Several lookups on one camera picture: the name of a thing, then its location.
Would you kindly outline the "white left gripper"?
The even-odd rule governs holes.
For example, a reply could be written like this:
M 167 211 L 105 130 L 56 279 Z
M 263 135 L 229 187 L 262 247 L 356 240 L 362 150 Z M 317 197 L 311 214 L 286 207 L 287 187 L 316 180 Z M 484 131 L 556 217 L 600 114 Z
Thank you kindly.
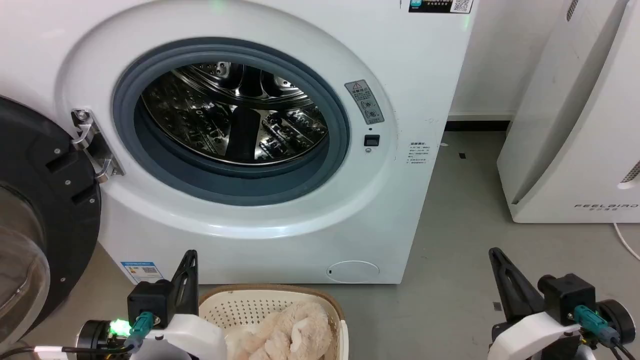
M 172 278 L 174 312 L 169 325 L 145 337 L 135 360 L 226 360 L 224 331 L 199 317 L 198 252 L 187 250 Z

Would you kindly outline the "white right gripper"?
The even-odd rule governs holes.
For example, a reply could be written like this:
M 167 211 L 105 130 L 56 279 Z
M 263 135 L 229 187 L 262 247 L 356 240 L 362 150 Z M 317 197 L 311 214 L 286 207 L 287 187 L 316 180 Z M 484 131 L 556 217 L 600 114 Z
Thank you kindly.
M 498 247 L 488 251 L 506 322 L 492 328 L 497 335 L 487 351 L 489 360 L 582 360 L 583 338 L 575 309 L 557 321 L 544 312 L 544 299 L 526 276 Z

